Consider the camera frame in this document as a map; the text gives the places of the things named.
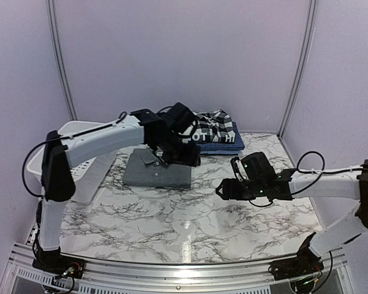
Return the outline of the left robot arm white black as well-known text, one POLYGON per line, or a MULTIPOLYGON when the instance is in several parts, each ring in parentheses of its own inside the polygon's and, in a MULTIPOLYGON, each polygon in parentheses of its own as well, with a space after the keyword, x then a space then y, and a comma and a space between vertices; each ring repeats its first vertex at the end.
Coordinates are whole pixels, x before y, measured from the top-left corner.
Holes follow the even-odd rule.
POLYGON ((46 139, 37 144, 44 149, 42 192, 30 192, 40 200, 36 214, 38 231, 33 244, 35 259, 53 273, 65 267, 59 231, 66 203, 76 190, 72 168, 94 157, 136 145, 146 145, 152 151, 160 149, 165 164, 197 167, 201 163, 198 147, 195 143, 183 142, 184 132, 196 121, 196 115, 177 102, 165 112, 154 113, 146 108, 130 113, 124 111, 112 122, 79 133, 49 132, 46 139))

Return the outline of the black white plaid shirt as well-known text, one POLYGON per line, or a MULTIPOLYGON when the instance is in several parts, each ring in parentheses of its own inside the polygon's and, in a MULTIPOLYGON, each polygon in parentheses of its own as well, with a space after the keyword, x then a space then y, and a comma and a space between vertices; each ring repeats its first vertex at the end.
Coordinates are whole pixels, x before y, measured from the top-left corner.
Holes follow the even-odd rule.
POLYGON ((197 117, 197 123, 194 131, 191 131, 191 136, 198 129, 210 129, 213 133, 233 131, 232 118, 222 109, 211 112, 195 113, 195 116, 197 117))

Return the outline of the black shirt white letters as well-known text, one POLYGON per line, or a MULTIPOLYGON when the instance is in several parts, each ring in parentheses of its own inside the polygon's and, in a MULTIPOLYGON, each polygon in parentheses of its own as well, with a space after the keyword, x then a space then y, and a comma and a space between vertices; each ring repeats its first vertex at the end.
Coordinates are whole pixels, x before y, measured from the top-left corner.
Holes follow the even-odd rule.
POLYGON ((236 133, 234 131, 231 132, 217 132, 213 133, 209 130, 196 130, 190 138, 183 138, 182 141, 187 143, 193 141, 199 144, 205 143, 234 143, 236 138, 236 133))

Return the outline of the right wall aluminium profile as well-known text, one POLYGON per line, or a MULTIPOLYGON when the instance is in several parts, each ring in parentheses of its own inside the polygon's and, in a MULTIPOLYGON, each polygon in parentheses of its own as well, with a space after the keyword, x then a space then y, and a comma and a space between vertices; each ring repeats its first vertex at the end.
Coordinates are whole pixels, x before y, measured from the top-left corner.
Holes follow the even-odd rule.
POLYGON ((302 78, 304 76, 305 67, 310 54, 310 47, 313 39, 313 32, 315 29, 316 13, 318 8, 317 0, 310 0, 307 9, 307 16, 305 22, 304 36, 302 40, 299 61, 294 75, 293 84, 289 92, 288 103, 286 104, 285 112, 283 114, 282 122, 277 136, 282 139, 287 131, 289 121, 293 114, 294 106, 299 96, 302 78))

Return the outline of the white plastic bin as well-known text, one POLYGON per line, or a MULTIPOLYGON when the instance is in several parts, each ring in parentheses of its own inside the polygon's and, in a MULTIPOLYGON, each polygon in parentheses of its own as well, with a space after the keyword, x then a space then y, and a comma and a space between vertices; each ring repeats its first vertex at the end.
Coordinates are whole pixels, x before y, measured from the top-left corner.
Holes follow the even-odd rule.
MULTIPOLYGON (((60 135, 79 133, 101 125, 102 123, 100 122, 69 121, 58 129, 58 133, 60 135)), ((111 152, 86 160, 78 166, 71 168, 71 175, 76 186, 75 194, 71 200, 83 205, 89 205, 115 159, 116 153, 111 152)))

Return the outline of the left wall aluminium profile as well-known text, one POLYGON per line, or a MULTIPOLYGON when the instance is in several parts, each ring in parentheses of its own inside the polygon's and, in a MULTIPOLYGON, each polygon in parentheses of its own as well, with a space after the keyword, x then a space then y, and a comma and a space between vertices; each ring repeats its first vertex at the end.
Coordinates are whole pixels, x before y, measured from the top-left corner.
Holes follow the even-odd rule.
POLYGON ((78 120, 77 112, 75 109, 75 103, 72 97, 71 86, 69 83, 69 79, 67 77, 63 50, 61 46, 59 25, 58 25, 58 19, 57 19, 57 11, 56 11, 56 1, 46 0, 46 5, 47 5, 48 24, 50 28, 50 34, 51 34, 51 40, 52 40, 52 46, 53 46, 53 54, 55 57, 56 66, 58 70, 59 82, 61 84, 61 88, 62 88, 63 95, 64 95, 64 101, 65 101, 70 119, 78 120))

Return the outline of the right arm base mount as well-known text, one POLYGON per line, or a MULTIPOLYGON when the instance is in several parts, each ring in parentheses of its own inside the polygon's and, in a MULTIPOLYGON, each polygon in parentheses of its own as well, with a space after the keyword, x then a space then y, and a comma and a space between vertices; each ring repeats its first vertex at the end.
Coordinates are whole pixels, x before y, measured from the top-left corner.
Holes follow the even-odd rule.
POLYGON ((295 257, 274 260, 270 263, 268 271, 276 281, 312 274, 324 269, 321 257, 317 257, 309 248, 314 236, 315 233, 312 233, 306 237, 295 257))

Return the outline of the wall aluminium profile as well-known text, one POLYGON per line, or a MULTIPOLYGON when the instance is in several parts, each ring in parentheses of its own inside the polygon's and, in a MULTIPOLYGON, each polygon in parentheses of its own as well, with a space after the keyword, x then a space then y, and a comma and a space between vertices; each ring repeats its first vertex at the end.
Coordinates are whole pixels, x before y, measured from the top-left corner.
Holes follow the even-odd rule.
POLYGON ((77 112, 75 109, 75 103, 72 97, 71 86, 69 83, 69 79, 67 77, 63 50, 61 46, 59 25, 58 25, 58 19, 57 19, 57 11, 56 11, 56 1, 46 0, 46 5, 47 5, 48 24, 50 28, 50 34, 51 34, 51 40, 52 40, 52 46, 53 46, 53 54, 55 57, 56 66, 58 70, 59 82, 61 84, 61 88, 62 88, 63 95, 64 95, 64 101, 65 101, 70 119, 78 120, 77 112))
POLYGON ((287 131, 289 121, 293 114, 294 106, 299 96, 302 78, 304 76, 305 67, 310 54, 310 47, 313 39, 313 32, 315 29, 316 13, 318 8, 317 0, 310 0, 307 9, 307 16, 305 22, 304 36, 302 40, 299 61, 294 75, 293 84, 289 92, 288 103, 286 104, 285 112, 283 114, 282 122, 277 136, 282 139, 287 131))

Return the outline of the grey long sleeve shirt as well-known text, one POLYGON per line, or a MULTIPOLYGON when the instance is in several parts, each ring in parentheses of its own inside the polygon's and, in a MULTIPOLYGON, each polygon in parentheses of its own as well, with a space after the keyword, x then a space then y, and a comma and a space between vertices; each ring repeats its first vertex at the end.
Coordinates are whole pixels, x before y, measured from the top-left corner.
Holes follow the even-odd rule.
POLYGON ((140 187, 191 187, 191 167, 162 163, 149 149, 135 149, 126 164, 123 184, 140 187))

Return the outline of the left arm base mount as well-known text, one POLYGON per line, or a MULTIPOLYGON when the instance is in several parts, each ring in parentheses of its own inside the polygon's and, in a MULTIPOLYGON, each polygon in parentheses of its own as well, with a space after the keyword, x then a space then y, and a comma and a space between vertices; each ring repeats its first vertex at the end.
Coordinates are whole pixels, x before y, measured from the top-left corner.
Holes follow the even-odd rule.
POLYGON ((81 258, 61 255, 60 250, 34 250, 33 267, 55 274, 57 278, 74 277, 81 279, 85 269, 85 261, 81 258))

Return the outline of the aluminium frame rail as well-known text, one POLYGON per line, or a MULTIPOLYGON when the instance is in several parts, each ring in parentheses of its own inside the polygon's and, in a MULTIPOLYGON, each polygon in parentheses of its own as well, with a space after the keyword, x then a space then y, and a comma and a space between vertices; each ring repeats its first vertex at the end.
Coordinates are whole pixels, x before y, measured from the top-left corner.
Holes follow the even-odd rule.
POLYGON ((210 264, 152 264, 85 257, 80 279, 55 280, 33 268, 31 246, 16 243, 0 283, 0 293, 292 293, 300 282, 316 284, 318 293, 356 293, 341 249, 323 257, 324 270, 277 281, 273 258, 210 264))

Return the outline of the blue checked folded shirt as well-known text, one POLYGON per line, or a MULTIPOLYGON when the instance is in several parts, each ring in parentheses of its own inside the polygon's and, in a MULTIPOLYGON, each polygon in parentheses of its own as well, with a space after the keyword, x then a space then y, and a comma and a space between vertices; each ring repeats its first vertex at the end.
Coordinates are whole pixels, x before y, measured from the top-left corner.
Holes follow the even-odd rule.
POLYGON ((232 123, 235 133, 234 143, 204 143, 197 144, 200 154, 203 155, 238 155, 245 149, 245 144, 237 128, 236 122, 232 123))

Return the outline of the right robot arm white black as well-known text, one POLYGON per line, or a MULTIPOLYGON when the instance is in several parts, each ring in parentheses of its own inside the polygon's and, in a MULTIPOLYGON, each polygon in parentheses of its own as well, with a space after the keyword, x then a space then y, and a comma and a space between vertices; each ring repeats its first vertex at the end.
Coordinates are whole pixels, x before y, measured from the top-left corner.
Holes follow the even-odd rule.
POLYGON ((223 200, 252 201, 265 197, 293 201, 299 198, 346 198, 357 206, 302 243, 291 268, 305 274, 322 255, 368 232, 368 159, 361 165, 327 170, 286 168, 277 173, 263 152, 231 159, 233 178, 223 179, 216 194, 223 200))

